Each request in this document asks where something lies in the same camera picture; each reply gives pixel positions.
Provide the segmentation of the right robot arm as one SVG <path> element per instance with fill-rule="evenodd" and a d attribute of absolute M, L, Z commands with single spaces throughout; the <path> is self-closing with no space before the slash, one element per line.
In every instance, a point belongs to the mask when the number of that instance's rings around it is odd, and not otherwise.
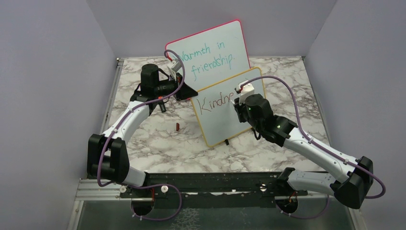
<path fill-rule="evenodd" d="M 260 94 L 248 96 L 244 101 L 236 98 L 233 105 L 239 122 L 249 123 L 256 139 L 264 138 L 292 150 L 325 170 L 318 173 L 286 168 L 276 182 L 280 194 L 314 191 L 334 196 L 349 208 L 360 209 L 373 184 L 371 159 L 346 155 L 302 133 L 292 120 L 274 115 L 269 101 Z"/>

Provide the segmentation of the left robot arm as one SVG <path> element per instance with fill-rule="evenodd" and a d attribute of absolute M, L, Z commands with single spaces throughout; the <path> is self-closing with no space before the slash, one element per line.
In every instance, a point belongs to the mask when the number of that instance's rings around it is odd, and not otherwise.
<path fill-rule="evenodd" d="M 159 106 L 166 111 L 164 100 L 174 96 L 182 101 L 198 93 L 184 82 L 178 71 L 182 68 L 179 60 L 170 62 L 169 73 L 160 80 L 165 71 L 155 64 L 145 64 L 141 69 L 141 82 L 130 98 L 126 110 L 118 120 L 102 134 L 93 134 L 88 141 L 87 173 L 97 180 L 106 179 L 108 183 L 132 185 L 136 195 L 143 197 L 150 192 L 147 173 L 130 166 L 127 143 L 145 121 Z"/>

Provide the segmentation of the black orange highlighter marker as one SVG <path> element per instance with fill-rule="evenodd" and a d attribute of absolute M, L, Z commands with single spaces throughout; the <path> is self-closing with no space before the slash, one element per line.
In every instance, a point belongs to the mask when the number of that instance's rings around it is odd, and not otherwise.
<path fill-rule="evenodd" d="M 159 106 L 160 106 L 160 109 L 161 109 L 162 113 L 165 113 L 167 111 L 166 110 L 166 102 L 160 102 Z"/>

